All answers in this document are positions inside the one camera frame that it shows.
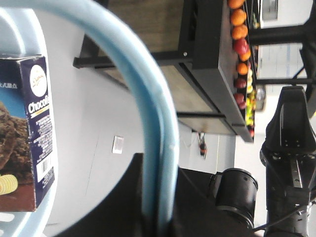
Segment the black object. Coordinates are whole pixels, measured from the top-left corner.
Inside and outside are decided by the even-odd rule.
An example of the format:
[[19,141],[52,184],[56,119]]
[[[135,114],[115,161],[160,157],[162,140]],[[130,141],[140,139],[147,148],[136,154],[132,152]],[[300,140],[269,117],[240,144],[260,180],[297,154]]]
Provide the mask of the black object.
[[219,175],[221,180],[215,191],[217,209],[226,211],[252,229],[258,182],[242,169],[227,169]]
[[283,87],[266,135],[265,146],[270,151],[310,154],[316,150],[303,87]]
[[[89,214],[57,237],[150,237],[140,213],[142,154],[131,164],[111,193]],[[216,209],[207,199],[212,174],[180,169],[169,237],[254,237],[254,233]]]
[[309,205],[315,198],[315,150],[304,90],[284,87],[260,151],[267,177],[266,237],[307,237]]

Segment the electrical cable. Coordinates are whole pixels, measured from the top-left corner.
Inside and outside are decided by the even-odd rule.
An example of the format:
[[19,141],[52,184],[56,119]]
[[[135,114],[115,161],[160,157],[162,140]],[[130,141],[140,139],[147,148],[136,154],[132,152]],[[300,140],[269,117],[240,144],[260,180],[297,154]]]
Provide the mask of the electrical cable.
[[253,232],[257,232],[257,231],[260,231],[260,230],[265,230],[268,227],[274,226],[274,225],[280,223],[281,221],[284,221],[285,219],[289,218],[291,215],[293,215],[295,212],[297,212],[299,209],[301,209],[304,206],[306,206],[306,205],[299,205],[296,208],[294,208],[292,211],[288,212],[284,216],[281,216],[280,218],[276,219],[275,221],[272,221],[272,222],[266,223],[264,225],[258,226],[258,227],[254,228],[252,230],[253,230]]

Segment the fruit display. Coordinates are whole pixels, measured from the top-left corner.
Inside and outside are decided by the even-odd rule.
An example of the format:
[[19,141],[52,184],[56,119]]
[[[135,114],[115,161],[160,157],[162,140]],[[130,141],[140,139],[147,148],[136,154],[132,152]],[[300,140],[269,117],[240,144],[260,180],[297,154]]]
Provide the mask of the fruit display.
[[233,44],[236,53],[243,55],[249,51],[249,45],[245,38],[237,39]]
[[236,9],[231,14],[231,23],[234,26],[242,25],[246,19],[247,19],[247,13],[244,12],[242,9]]
[[239,59],[240,59],[242,62],[245,62],[245,61],[247,61],[247,60],[250,58],[250,56],[251,56],[251,50],[248,49],[247,52],[245,52],[244,54],[240,54],[240,55],[239,55]]
[[248,35],[248,27],[245,24],[235,26],[232,30],[232,38],[238,40]]
[[233,39],[233,50],[238,54],[239,61],[236,65],[238,77],[234,80],[234,99],[244,116],[246,126],[250,136],[254,137],[254,115],[256,108],[256,90],[254,83],[254,71],[252,68],[252,50],[249,46],[248,26],[245,23],[247,13],[242,9],[244,0],[227,0],[227,4],[231,9],[231,36]]
[[240,8],[245,0],[228,0],[227,4],[231,9],[237,9]]
[[246,75],[248,73],[248,66],[245,63],[238,63],[236,70],[240,75]]
[[243,78],[238,78],[234,81],[234,86],[238,89],[243,89],[246,88],[247,86],[247,81]]

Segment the light blue plastic basket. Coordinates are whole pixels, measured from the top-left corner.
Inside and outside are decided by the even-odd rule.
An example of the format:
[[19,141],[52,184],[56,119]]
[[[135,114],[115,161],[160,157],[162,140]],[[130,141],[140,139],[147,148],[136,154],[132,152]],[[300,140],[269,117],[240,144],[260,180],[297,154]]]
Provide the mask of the light blue plastic basket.
[[[178,124],[165,78],[146,47],[124,23],[91,0],[0,0],[0,6],[42,9],[68,19],[82,27],[123,74],[136,99],[144,130],[142,213],[149,229],[156,225],[157,234],[165,235],[172,218],[177,177]],[[4,236],[40,236],[55,188],[37,212],[19,213],[3,225]]]

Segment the packaging box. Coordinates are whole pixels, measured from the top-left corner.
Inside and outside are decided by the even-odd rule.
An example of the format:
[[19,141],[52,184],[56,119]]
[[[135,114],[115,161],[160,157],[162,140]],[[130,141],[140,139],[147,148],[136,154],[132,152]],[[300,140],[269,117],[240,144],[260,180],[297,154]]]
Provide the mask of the packaging box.
[[0,55],[0,211],[35,211],[54,179],[45,57]]

